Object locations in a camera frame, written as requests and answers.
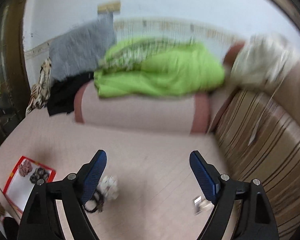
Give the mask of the grey furry scrunchie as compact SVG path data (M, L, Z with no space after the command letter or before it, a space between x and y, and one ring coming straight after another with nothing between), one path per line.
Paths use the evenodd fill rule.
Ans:
M50 174L45 169L39 167L36 168L33 174L30 176L30 182L35 184L38 180L42 179L47 182Z

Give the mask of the red white plaid scrunchie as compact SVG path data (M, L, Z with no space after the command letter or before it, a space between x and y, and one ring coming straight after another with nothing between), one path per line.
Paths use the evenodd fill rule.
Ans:
M21 177L26 177L29 173L33 171L32 164L29 160L24 160L19 166L18 166L18 172Z

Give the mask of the white dotted scrunchie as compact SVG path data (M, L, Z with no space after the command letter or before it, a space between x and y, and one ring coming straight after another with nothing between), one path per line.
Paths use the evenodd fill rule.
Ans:
M114 176L105 176L98 184L97 189L106 201L116 200L119 196L117 179Z

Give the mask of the red shallow box tray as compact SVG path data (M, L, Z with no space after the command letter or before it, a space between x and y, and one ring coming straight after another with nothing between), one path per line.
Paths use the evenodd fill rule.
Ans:
M26 159L31 162L33 171L29 173L26 177L21 177L18 172L18 166ZM27 200L35 185L30 182L30 176L33 174L35 169L39 167L49 172L50 176L47 182L52 182L56 175L56 171L54 169L25 156L21 156L21 158L18 160L18 162L16 163L15 167L13 168L6 182L3 191L4 196L7 198L8 202L13 206L15 210L17 210L19 214L23 213Z

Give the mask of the small gold hair clip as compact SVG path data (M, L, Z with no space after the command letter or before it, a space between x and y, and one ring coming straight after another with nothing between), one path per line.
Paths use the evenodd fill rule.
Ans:
M204 211L209 211L213 209L214 205L207 199L198 196L193 200L194 212L196 215Z

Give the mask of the pink quilted mattress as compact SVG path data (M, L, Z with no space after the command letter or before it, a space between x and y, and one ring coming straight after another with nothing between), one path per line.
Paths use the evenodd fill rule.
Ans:
M21 156L56 171L61 180L107 154L105 176L114 176L119 197L102 213L89 215L100 239L196 239L211 210L196 215L193 199L202 191L189 165L198 150L221 173L227 171L213 134L121 129L78 123L74 113L49 116L32 111L0 146L0 202L15 218L21 214L4 196L6 182Z

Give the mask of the black cloth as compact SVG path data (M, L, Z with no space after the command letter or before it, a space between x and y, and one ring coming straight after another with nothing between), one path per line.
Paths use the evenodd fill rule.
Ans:
M94 72L86 72L56 81L50 91L47 102L49 116L74 111L74 99L79 89L94 78Z

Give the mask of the pink quilted bolster pillow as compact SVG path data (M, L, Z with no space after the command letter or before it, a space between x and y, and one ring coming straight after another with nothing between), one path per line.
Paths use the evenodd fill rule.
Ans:
M74 99L78 123L163 133L205 134L210 102L205 93L176 98L124 96L100 98L94 83L83 85Z

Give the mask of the leaf patterned cloth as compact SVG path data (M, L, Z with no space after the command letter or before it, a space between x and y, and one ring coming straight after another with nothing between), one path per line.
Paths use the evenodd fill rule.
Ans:
M41 109L46 106L50 98L51 67L51 59L48 57L40 67L38 82L31 87L30 101L25 116L29 115L34 109Z

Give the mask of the cream white garment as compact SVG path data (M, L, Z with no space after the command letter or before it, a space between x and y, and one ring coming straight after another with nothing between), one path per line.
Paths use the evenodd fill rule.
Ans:
M284 36L255 35L237 54L230 79L243 87L276 88L299 59L299 54Z

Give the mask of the grey quilted pillow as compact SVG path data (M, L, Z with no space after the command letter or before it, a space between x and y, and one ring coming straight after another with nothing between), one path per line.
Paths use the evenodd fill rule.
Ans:
M116 43L113 14L107 13L55 38L49 48L55 81L93 72L106 51Z

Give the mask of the lime green blanket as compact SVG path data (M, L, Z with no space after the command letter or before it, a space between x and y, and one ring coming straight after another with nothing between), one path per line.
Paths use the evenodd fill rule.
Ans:
M157 37L117 43L94 72L101 98L183 96L212 91L224 80L224 67L202 43Z

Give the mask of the gold wall switch plate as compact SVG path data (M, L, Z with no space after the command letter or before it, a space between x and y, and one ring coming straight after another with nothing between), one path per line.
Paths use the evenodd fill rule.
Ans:
M121 2L120 1L113 1L108 3L99 4L97 6L97 13L98 14L106 14L106 13L114 13L121 11Z

